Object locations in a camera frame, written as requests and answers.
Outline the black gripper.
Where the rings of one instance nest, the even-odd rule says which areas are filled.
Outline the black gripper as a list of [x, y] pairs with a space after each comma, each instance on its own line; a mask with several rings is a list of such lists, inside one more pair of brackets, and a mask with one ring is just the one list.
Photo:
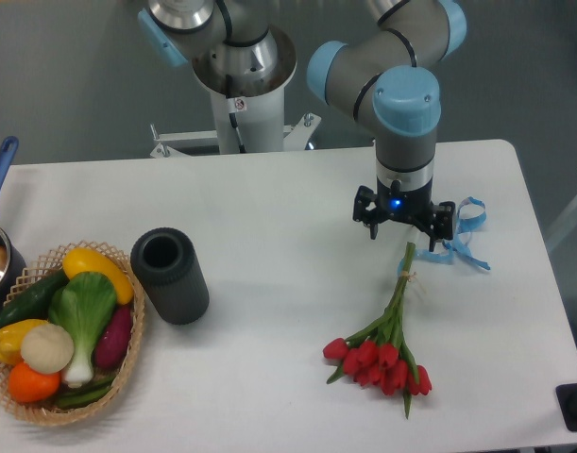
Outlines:
[[433, 252], [438, 243], [453, 239], [457, 209], [453, 201], [434, 204], [432, 189], [432, 180], [411, 191], [403, 190], [400, 181], [385, 186], [377, 180], [376, 192], [360, 186], [354, 198], [352, 219], [369, 230], [371, 240], [377, 238], [378, 225], [389, 220], [428, 229], [428, 250]]

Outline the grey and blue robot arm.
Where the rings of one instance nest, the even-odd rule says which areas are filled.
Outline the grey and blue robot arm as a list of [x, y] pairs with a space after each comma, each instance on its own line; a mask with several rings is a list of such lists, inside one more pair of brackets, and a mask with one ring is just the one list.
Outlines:
[[[350, 46], [326, 42], [310, 58], [311, 92], [366, 129], [375, 143], [377, 185], [357, 191], [353, 218], [376, 232], [395, 221], [431, 243], [449, 241], [456, 208], [432, 201], [440, 88], [431, 66], [467, 33], [452, 1], [371, 1], [378, 33]], [[209, 92], [224, 154], [281, 151], [284, 89], [297, 68], [290, 38], [262, 1], [150, 1], [138, 21], [172, 66], [190, 64]]]

